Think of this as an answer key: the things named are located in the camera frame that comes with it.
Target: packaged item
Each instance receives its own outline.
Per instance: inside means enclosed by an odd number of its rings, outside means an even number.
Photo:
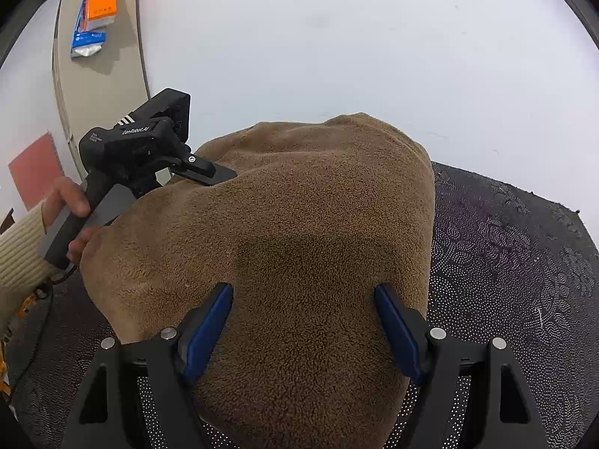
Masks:
[[[84,30],[95,30],[115,21],[116,0],[87,0]]]
[[[73,43],[71,43],[71,57],[89,57],[100,52],[106,41],[106,32],[103,30],[85,30],[85,8],[86,1],[83,0],[77,15],[75,30],[73,32]]]

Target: metal screw head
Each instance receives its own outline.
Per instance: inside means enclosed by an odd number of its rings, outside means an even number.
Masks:
[[[100,346],[102,347],[102,349],[110,349],[114,345],[115,345],[115,339],[113,337],[105,337],[102,340],[102,342],[100,343]]]
[[[434,337],[435,339],[445,339],[445,336],[447,336],[447,333],[445,332],[445,329],[441,329],[440,327],[433,327],[431,329],[430,332],[431,337]]]
[[[505,349],[507,347],[507,342],[502,337],[494,337],[492,343],[497,349]]]
[[[163,339],[172,339],[177,335],[177,329],[174,327],[165,327],[160,331],[160,337]]]

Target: human hand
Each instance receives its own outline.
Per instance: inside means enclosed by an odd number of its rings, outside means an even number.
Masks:
[[[56,221],[65,205],[75,216],[80,218],[89,216],[91,212],[88,198],[85,197],[81,186],[75,184],[68,177],[61,177],[56,181],[50,195],[41,207],[41,216],[46,229]],[[85,228],[77,238],[69,243],[67,258],[73,263],[79,264],[83,249],[99,229],[98,227]]]

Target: sleeve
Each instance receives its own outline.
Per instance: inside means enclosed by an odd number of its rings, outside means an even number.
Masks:
[[[0,235],[0,334],[23,301],[58,270],[38,256],[46,234],[41,204]]]

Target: fleece fabric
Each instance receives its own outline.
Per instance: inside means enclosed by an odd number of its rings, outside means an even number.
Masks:
[[[231,313],[194,389],[242,448],[381,447],[407,380],[373,301],[425,313],[434,217],[426,151],[363,113],[261,122],[197,154],[237,171],[173,181],[86,248],[91,299],[122,342],[176,326],[217,282]]]

